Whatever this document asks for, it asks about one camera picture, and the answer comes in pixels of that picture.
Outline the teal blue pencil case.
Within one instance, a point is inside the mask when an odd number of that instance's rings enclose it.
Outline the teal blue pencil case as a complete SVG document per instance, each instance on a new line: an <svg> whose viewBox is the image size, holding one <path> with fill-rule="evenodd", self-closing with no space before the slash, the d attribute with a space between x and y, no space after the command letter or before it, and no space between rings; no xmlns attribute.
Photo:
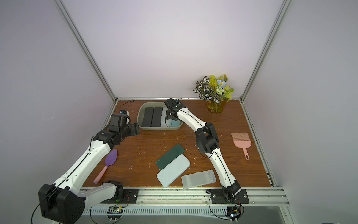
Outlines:
<svg viewBox="0 0 358 224"><path fill-rule="evenodd" d="M173 119L166 119L166 125L169 128L181 126L181 122Z"/></svg>

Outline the dark grey pencil case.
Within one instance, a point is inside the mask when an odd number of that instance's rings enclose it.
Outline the dark grey pencil case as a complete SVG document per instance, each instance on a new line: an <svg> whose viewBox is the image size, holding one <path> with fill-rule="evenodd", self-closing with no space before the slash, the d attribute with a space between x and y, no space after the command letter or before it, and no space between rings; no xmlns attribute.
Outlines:
<svg viewBox="0 0 358 224"><path fill-rule="evenodd" d="M153 113L154 113L153 107L145 108L144 117L143 117L143 121L142 121L142 127L151 127Z"/></svg>
<svg viewBox="0 0 358 224"><path fill-rule="evenodd" d="M162 107L155 107L153 109L151 127L161 127L162 113L163 113Z"/></svg>

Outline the grey-green plastic storage box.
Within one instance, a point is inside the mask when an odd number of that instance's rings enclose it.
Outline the grey-green plastic storage box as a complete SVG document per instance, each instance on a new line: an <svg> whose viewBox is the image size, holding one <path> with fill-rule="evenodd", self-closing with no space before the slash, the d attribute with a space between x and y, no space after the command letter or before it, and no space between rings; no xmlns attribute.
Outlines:
<svg viewBox="0 0 358 224"><path fill-rule="evenodd" d="M183 121L181 121L181 126L179 127L165 127L165 128L161 128L161 127L142 127L142 121L143 121L143 117L144 117L144 112L145 112L145 108L147 107L166 107L164 102L160 102L160 101L155 101L155 102L147 102L144 103L140 109L139 109L139 113L137 115L137 122L139 124L139 127L143 130L147 130L147 131L171 131L171 130L178 130L182 127L183 125Z"/></svg>

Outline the dark green pencil case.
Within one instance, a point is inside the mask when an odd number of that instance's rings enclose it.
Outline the dark green pencil case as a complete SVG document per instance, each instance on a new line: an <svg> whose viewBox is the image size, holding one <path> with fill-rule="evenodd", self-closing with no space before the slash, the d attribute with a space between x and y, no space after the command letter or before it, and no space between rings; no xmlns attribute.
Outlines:
<svg viewBox="0 0 358 224"><path fill-rule="evenodd" d="M166 152L162 157L160 157L155 163L159 170L164 169L168 164L170 164L174 159L179 155L184 154L185 149L180 145L175 145L172 149Z"/></svg>

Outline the translucent white pencil case front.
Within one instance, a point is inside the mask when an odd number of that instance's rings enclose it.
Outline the translucent white pencil case front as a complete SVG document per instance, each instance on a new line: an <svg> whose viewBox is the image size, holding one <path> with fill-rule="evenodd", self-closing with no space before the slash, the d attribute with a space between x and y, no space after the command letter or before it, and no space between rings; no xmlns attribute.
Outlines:
<svg viewBox="0 0 358 224"><path fill-rule="evenodd" d="M213 170L197 172L181 177L184 189L200 187L216 183L216 177Z"/></svg>

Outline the translucent white pencil case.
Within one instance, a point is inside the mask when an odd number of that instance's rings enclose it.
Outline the translucent white pencil case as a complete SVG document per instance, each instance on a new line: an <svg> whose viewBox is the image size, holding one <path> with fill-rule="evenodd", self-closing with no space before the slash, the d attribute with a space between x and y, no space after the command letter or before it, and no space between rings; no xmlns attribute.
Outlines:
<svg viewBox="0 0 358 224"><path fill-rule="evenodd" d="M197 172L181 177L184 189L200 187L216 183L216 177L213 170Z"/></svg>
<svg viewBox="0 0 358 224"><path fill-rule="evenodd" d="M161 128L167 127L167 125L166 125L166 114L167 114L167 108L163 107L162 115L161 115L161 124L160 124Z"/></svg>

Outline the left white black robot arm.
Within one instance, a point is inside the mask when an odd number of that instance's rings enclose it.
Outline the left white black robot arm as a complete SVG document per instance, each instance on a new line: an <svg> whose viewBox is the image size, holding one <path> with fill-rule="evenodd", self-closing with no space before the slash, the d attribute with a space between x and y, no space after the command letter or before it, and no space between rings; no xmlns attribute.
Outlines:
<svg viewBox="0 0 358 224"><path fill-rule="evenodd" d="M89 191L81 188L99 162L106 166L95 178L98 184L109 166L117 159L114 148L125 138L139 134L138 123L131 123L129 112L121 110L111 116L111 121L90 140L89 147L74 165L53 184L44 184L39 192L37 206L44 218L60 224L74 224L84 211L105 201L122 202L126 198L123 184L109 180Z"/></svg>

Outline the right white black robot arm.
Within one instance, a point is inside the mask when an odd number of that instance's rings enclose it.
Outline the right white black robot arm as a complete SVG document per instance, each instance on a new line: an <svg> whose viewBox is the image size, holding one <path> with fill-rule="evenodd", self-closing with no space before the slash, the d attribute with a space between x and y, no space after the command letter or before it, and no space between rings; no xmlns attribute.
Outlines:
<svg viewBox="0 0 358 224"><path fill-rule="evenodd" d="M225 199L228 202L238 200L241 186L224 161L214 125L200 120L178 99L169 98L165 101L165 105L168 119L182 121L195 132L198 150L211 161L219 177Z"/></svg>

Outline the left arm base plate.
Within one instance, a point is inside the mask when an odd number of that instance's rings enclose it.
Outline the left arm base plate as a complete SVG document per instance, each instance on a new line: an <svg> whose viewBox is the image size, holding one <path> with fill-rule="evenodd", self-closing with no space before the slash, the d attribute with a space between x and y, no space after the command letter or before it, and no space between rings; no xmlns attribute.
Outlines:
<svg viewBox="0 0 358 224"><path fill-rule="evenodd" d="M102 201L101 204L105 204L105 203L135 204L137 202L138 194L139 194L139 189L124 188L124 189L121 189L118 193L116 193L114 197Z"/></svg>

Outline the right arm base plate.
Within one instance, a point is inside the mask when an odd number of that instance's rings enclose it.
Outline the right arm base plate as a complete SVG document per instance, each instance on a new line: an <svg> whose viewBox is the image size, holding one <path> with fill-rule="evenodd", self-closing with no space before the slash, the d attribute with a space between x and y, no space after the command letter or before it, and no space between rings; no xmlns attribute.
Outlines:
<svg viewBox="0 0 358 224"><path fill-rule="evenodd" d="M223 189L209 189L207 194L211 196L213 204L249 204L249 196L246 189L241 188L236 196L231 196Z"/></svg>

